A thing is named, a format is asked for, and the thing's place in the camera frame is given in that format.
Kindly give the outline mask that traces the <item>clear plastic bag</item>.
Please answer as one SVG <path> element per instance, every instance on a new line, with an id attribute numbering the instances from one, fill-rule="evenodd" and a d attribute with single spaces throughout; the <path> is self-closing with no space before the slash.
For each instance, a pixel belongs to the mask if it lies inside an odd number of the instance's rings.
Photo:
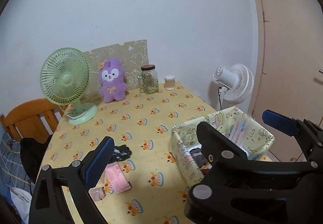
<path id="1" fill-rule="evenodd" d="M 255 121 L 252 116 L 242 115 L 233 125 L 229 140 L 241 149 L 250 147 L 255 134 Z"/>

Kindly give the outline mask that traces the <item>white bag pack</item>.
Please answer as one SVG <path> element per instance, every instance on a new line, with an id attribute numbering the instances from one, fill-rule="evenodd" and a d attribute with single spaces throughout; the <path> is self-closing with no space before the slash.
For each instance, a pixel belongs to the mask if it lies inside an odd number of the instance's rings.
<path id="1" fill-rule="evenodd" d="M 92 188 L 89 190 L 89 195 L 94 202 L 103 200 L 106 197 L 106 193 L 103 187 Z"/>

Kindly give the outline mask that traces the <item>pink tissue pack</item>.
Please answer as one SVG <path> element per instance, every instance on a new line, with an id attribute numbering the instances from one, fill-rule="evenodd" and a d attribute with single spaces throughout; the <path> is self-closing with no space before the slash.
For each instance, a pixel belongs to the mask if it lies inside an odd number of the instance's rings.
<path id="1" fill-rule="evenodd" d="M 131 189 L 131 184 L 126 180 L 123 171 L 117 162 L 110 163 L 104 171 L 104 191 L 109 194 L 119 194 Z"/>

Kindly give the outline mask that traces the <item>black plastic bag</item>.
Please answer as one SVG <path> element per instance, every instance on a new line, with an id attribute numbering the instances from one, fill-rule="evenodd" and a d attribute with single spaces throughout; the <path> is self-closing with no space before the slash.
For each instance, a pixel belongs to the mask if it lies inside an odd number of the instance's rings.
<path id="1" fill-rule="evenodd" d="M 129 159 L 131 157 L 131 155 L 132 155 L 132 151 L 125 144 L 121 145 L 121 146 L 115 146 L 113 155 L 108 163 L 111 164 L 111 163 L 115 163 L 115 162 L 125 161 L 125 160 Z"/>

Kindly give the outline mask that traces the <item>yellow cartoon tissue pack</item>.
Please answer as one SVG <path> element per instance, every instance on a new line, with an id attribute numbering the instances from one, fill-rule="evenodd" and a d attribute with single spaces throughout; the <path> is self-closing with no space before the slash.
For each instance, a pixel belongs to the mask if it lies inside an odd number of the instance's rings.
<path id="1" fill-rule="evenodd" d="M 205 165 L 203 165 L 202 167 L 200 167 L 201 171 L 209 171 L 212 168 L 212 165 L 208 162 Z"/>

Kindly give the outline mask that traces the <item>white bedsheet pile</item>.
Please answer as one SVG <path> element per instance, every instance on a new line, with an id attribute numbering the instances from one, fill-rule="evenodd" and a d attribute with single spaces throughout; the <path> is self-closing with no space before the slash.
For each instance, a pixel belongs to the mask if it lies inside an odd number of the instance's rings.
<path id="1" fill-rule="evenodd" d="M 28 224 L 29 211 L 32 201 L 31 194 L 20 188 L 10 188 L 10 195 L 22 219 L 22 223 Z"/>

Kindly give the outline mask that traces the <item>patterned storage box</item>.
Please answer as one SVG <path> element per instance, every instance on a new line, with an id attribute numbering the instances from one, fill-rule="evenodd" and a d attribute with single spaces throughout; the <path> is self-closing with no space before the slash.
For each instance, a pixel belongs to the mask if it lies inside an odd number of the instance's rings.
<path id="1" fill-rule="evenodd" d="M 202 180 L 208 164 L 201 153 L 197 125 L 207 122 L 241 148 L 249 160 L 260 160 L 275 141 L 274 136 L 238 107 L 230 107 L 172 127 L 169 151 L 189 186 Z"/>

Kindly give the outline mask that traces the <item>plaid blue pillow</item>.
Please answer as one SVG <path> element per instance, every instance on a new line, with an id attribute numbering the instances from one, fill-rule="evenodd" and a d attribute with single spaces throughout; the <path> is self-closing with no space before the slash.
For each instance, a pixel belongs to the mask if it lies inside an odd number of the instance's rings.
<path id="1" fill-rule="evenodd" d="M 7 132 L 1 136 L 1 181 L 10 188 L 20 188 L 32 193 L 35 187 L 26 174 L 20 159 L 20 143 Z"/>

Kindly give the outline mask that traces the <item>black garment on chair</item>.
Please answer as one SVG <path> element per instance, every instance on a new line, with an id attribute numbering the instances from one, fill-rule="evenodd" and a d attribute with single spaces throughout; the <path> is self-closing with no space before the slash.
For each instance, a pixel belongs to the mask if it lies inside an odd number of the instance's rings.
<path id="1" fill-rule="evenodd" d="M 41 167 L 42 159 L 50 143 L 50 135 L 45 143 L 40 143 L 33 138 L 22 138 L 20 141 L 20 159 L 28 177 L 35 184 Z"/>

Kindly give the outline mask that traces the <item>white floor fan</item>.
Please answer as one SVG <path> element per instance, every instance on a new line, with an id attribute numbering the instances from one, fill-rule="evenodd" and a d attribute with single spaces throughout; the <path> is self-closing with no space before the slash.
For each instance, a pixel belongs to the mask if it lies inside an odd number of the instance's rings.
<path id="1" fill-rule="evenodd" d="M 254 75 L 243 64 L 218 67 L 213 74 L 213 79 L 219 84 L 217 110 L 222 109 L 223 100 L 231 105 L 246 101 L 254 88 Z"/>

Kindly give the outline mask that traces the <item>yellow patterned tablecloth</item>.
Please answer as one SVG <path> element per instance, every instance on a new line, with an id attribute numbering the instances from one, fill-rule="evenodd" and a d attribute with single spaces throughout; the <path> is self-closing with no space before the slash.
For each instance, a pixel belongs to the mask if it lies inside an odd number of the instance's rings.
<path id="1" fill-rule="evenodd" d="M 99 103 L 90 121 L 71 125 L 62 118 L 51 138 L 42 165 L 66 167 L 83 159 L 105 136 L 126 145 L 132 154 L 119 163 L 131 188 L 116 193 L 108 180 L 99 181 L 105 197 L 96 202 L 108 223 L 189 223 L 184 208 L 188 186 L 169 150 L 174 125 L 196 118 L 224 126 L 240 109 L 216 111 L 193 92 L 177 84 L 147 95 L 129 91 L 120 102 Z"/>

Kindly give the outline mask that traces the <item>cotton swab container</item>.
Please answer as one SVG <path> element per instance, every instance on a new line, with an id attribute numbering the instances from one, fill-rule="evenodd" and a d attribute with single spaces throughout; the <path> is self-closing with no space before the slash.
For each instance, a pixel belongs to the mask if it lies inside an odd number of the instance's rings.
<path id="1" fill-rule="evenodd" d="M 164 77 L 164 87 L 168 91 L 174 90 L 176 88 L 176 80 L 174 75 L 166 75 Z"/>

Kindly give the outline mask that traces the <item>beige door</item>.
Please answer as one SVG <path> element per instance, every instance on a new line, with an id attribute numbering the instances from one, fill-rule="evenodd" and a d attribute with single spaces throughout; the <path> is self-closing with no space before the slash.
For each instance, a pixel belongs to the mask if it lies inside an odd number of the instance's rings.
<path id="1" fill-rule="evenodd" d="M 259 46 L 250 111 L 322 125 L 322 9 L 317 0 L 255 0 Z"/>

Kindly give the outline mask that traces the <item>green patterned board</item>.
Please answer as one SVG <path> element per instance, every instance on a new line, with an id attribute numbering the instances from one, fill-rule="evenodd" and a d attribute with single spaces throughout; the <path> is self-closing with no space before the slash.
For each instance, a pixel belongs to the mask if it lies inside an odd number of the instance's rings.
<path id="1" fill-rule="evenodd" d="M 137 76 L 141 72 L 141 67 L 149 64 L 146 40 L 109 45 L 86 51 L 83 54 L 90 67 L 90 80 L 82 99 L 95 98 L 101 94 L 99 66 L 104 60 L 118 58 L 121 61 L 125 70 L 125 83 L 129 90 L 138 88 Z"/>

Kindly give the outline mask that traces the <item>green desk fan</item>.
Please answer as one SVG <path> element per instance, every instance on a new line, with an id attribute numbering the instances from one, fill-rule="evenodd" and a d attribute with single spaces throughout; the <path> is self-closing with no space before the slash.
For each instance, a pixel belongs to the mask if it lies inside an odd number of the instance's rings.
<path id="1" fill-rule="evenodd" d="M 45 60 L 40 72 L 41 90 L 48 101 L 58 105 L 71 125 L 80 125 L 98 113 L 91 102 L 82 103 L 90 80 L 84 54 L 75 48 L 61 48 Z"/>

